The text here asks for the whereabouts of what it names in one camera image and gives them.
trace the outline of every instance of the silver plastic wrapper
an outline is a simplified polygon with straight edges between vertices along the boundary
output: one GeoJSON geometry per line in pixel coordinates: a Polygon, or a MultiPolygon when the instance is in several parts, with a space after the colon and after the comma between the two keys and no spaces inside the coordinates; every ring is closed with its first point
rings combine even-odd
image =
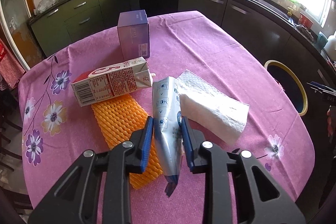
{"type": "Polygon", "coordinates": [[[167,77],[153,83],[154,138],[157,157],[168,185],[170,196],[179,181],[182,158],[181,106],[177,80],[167,77]]]}

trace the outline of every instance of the white paper towel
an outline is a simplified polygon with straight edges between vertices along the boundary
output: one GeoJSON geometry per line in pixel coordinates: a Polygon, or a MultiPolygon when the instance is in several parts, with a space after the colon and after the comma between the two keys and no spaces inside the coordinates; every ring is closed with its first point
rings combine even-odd
{"type": "Polygon", "coordinates": [[[250,106],[226,96],[189,70],[177,80],[182,115],[233,145],[245,128],[250,106]]]}

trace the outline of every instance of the orange foam net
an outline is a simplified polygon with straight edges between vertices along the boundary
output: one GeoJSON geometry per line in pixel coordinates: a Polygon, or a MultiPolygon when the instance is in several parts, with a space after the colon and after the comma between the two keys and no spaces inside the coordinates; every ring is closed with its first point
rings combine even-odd
{"type": "MultiPolygon", "coordinates": [[[[129,140],[133,131],[143,129],[147,112],[129,95],[122,95],[92,106],[94,115],[110,149],[129,140]]],[[[150,151],[148,166],[142,174],[130,174],[134,189],[139,189],[155,180],[162,169],[156,156],[154,141],[150,151]]]]}

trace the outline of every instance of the yellow flower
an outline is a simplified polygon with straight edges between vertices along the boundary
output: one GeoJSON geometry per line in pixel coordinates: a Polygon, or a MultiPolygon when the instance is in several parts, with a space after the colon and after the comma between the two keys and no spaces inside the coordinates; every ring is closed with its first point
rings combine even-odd
{"type": "Polygon", "coordinates": [[[63,108],[62,101],[55,101],[52,105],[48,105],[43,113],[45,119],[42,122],[43,132],[50,131],[50,135],[54,136],[61,131],[60,124],[67,120],[66,107],[63,108]]]}

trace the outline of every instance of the red and white carton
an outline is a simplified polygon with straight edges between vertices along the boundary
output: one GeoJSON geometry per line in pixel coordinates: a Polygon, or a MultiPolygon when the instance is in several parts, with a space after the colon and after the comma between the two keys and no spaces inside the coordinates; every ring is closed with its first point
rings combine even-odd
{"type": "Polygon", "coordinates": [[[72,83],[80,106],[150,88],[153,78],[143,57],[82,73],[72,83]]]}

